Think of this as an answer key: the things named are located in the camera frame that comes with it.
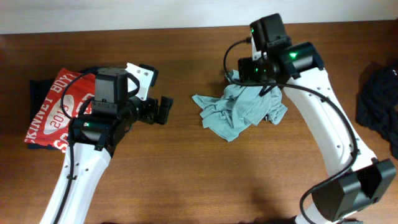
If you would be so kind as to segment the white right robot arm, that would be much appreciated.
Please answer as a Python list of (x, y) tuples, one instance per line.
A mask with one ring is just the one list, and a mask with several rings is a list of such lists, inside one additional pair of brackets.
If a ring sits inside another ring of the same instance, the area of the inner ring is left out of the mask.
[(238, 62), (242, 85), (265, 95), (284, 90), (304, 118), (322, 154), (328, 177), (306, 192), (312, 198), (294, 223), (350, 223), (352, 214), (378, 203), (396, 168), (361, 140), (337, 100), (313, 44), (293, 44), (279, 14), (250, 24), (252, 56)]

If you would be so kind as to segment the light blue t-shirt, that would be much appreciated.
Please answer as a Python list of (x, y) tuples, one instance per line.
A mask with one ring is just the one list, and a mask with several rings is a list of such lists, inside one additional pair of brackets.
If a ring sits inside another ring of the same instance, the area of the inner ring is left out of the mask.
[(202, 109), (203, 127), (231, 142), (250, 125), (257, 126), (262, 120), (279, 124), (287, 112), (279, 88), (259, 96), (261, 90), (260, 86), (245, 87), (231, 83), (220, 98), (193, 95), (192, 99)]

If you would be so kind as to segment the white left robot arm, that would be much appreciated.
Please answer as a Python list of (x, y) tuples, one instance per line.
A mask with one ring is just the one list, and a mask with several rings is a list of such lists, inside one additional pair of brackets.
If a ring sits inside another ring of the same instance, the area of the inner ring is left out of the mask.
[(136, 121), (165, 124), (173, 99), (147, 96), (156, 83), (154, 67), (92, 68), (95, 93), (76, 117), (67, 114), (68, 148), (63, 167), (41, 223), (83, 223), (96, 186), (116, 146)]

